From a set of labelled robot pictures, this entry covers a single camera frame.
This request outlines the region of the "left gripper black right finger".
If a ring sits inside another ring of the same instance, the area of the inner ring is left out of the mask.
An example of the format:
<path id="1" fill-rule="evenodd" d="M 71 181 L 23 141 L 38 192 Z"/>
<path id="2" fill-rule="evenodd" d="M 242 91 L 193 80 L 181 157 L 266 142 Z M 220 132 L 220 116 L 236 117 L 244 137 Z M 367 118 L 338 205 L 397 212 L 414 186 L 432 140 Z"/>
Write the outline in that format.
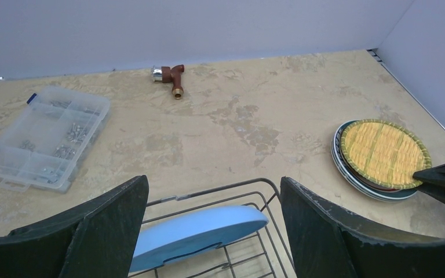
<path id="1" fill-rule="evenodd" d="M 290 177 L 280 202 L 298 277 L 445 277 L 445 239 L 369 220 Z"/>

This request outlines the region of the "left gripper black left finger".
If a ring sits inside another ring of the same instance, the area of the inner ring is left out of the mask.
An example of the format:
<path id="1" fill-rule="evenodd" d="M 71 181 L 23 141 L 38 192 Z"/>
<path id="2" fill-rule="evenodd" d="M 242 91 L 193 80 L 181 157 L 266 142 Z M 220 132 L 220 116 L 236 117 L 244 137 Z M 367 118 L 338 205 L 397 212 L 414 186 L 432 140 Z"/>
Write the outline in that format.
<path id="1" fill-rule="evenodd" d="M 110 191 L 0 237 L 0 277 L 127 277 L 149 185 Z"/>

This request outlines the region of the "yellow patterned plate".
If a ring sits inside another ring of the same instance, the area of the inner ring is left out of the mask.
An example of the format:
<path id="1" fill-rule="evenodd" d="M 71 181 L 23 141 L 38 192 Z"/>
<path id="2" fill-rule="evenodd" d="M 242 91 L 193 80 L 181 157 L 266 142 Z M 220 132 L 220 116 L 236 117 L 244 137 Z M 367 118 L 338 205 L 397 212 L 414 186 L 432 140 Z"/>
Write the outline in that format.
<path id="1" fill-rule="evenodd" d="M 366 180 L 389 189 L 413 189 L 422 184 L 414 173 L 430 169 L 426 146 L 411 131 L 393 122 L 362 119 L 340 135 L 348 165 Z"/>

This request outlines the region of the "green rim white plate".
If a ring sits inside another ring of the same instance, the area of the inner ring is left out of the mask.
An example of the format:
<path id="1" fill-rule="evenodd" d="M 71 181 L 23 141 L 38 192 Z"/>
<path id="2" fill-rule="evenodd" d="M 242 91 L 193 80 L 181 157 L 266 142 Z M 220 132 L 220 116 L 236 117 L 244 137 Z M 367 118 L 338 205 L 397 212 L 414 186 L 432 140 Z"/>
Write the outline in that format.
<path id="1" fill-rule="evenodd" d="M 352 169 L 350 169 L 346 165 L 345 159 L 342 157 L 340 151 L 340 138 L 342 132 L 346 127 L 356 122 L 356 120 L 351 120 L 343 123 L 334 133 L 331 139 L 331 156 L 333 161 L 341 173 L 341 175 L 359 192 L 362 194 L 371 197 L 375 200 L 380 200 L 384 202 L 401 202 L 407 200 L 414 195 L 417 194 L 417 190 L 415 189 L 403 189 L 403 190 L 393 190 L 393 191 L 385 191 L 370 186 L 368 183 L 362 181 L 358 174 L 353 173 Z"/>

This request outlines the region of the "light blue plate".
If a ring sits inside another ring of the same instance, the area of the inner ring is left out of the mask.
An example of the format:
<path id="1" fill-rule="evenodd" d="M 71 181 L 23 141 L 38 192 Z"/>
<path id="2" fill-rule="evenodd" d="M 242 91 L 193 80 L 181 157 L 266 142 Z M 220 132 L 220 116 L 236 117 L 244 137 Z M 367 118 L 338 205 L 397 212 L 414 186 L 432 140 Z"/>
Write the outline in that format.
<path id="1" fill-rule="evenodd" d="M 130 272 L 178 262 L 248 236 L 268 224 L 251 206 L 220 206 L 184 214 L 139 233 Z"/>

